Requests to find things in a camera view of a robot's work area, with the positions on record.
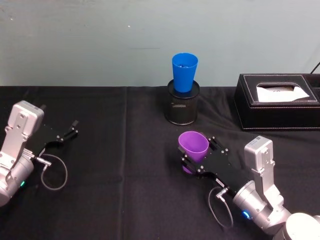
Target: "black leather tissue box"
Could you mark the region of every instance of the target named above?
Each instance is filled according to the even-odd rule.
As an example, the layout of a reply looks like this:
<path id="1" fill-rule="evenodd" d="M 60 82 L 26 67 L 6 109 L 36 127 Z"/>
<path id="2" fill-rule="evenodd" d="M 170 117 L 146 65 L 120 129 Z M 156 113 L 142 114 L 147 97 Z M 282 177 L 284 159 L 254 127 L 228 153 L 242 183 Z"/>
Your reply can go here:
<path id="1" fill-rule="evenodd" d="M 320 76 L 310 74 L 240 74 L 234 102 L 245 131 L 320 130 L 320 102 L 316 94 Z M 300 90 L 308 96 L 292 101 L 259 101 L 261 88 Z"/>

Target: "black tablecloth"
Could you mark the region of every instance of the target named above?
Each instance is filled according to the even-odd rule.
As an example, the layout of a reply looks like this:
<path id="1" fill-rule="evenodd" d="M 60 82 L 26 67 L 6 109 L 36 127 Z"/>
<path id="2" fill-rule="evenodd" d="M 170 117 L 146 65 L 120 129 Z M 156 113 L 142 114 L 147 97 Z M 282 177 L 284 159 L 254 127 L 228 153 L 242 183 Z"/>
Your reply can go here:
<path id="1" fill-rule="evenodd" d="M 270 239 L 232 206 L 234 228 L 222 231 L 209 211 L 209 179 L 186 175 L 177 151 L 188 130 L 213 134 L 240 167 L 244 146 L 257 135 L 273 141 L 274 178 L 292 213 L 319 214 L 320 133 L 243 132 L 233 87 L 203 87 L 198 119 L 176 126 L 163 114 L 165 87 L 1 87 L 0 126 L 20 100 L 45 104 L 43 123 L 79 136 L 59 156 L 69 179 L 46 190 L 39 170 L 0 208 L 1 240 L 212 240 Z M 5 131 L 0 132 L 0 139 Z M 227 213 L 214 204 L 221 220 Z"/>

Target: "mesh cup holder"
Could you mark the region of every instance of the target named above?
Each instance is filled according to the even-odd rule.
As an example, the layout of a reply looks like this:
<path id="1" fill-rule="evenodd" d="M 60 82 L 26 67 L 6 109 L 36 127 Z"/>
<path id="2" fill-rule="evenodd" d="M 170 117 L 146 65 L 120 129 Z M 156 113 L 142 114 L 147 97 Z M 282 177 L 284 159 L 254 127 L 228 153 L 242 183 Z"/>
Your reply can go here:
<path id="1" fill-rule="evenodd" d="M 174 89 L 174 81 L 168 84 L 168 101 L 166 103 L 165 117 L 176 125 L 192 124 L 197 118 L 199 84 L 193 81 L 192 89 L 189 92 L 181 93 Z"/>

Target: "light blue wall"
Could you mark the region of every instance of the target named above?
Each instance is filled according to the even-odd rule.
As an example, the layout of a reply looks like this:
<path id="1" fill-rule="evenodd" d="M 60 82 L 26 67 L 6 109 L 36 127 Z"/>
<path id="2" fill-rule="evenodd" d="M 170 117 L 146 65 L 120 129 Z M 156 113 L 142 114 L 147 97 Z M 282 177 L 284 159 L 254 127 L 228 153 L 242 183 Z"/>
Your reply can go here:
<path id="1" fill-rule="evenodd" d="M 1 85 L 166 85 L 184 51 L 201 86 L 310 72 L 320 1 L 0 0 Z"/>

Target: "purple plastic cup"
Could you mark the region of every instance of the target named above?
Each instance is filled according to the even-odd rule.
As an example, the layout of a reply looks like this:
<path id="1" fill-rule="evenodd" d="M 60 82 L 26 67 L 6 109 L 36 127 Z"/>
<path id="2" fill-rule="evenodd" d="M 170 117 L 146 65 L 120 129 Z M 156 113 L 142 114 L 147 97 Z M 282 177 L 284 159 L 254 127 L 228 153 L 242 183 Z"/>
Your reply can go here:
<path id="1" fill-rule="evenodd" d="M 178 142 L 179 146 L 185 150 L 186 154 L 197 163 L 207 155 L 209 141 L 197 131 L 185 131 L 179 136 Z M 192 174 L 187 168 L 184 166 L 182 167 L 185 172 Z"/>

